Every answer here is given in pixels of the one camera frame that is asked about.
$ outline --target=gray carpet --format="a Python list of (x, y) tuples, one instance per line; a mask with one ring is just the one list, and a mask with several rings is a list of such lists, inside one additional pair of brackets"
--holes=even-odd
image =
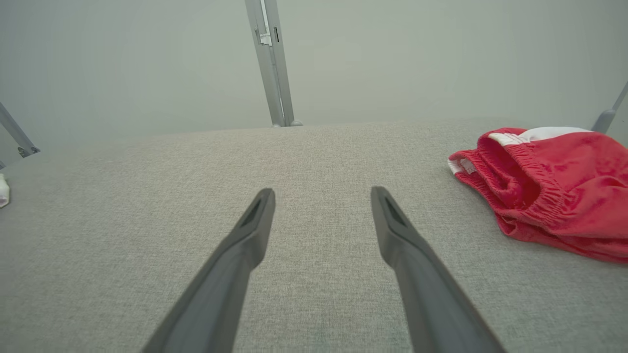
[(377, 247), (373, 185), (388, 188), (507, 350), (628, 349), (626, 266), (503, 236), (450, 173), (450, 153), (507, 125), (517, 123), (211, 131), (14, 163), (0, 209), (3, 350), (139, 350), (264, 187), (277, 207), (235, 350), (410, 350)]

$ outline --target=folded red clothing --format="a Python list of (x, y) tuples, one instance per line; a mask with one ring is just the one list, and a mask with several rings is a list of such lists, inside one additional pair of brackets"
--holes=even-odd
[(578, 128), (503, 128), (449, 167), (509, 237), (628, 263), (628, 149)]

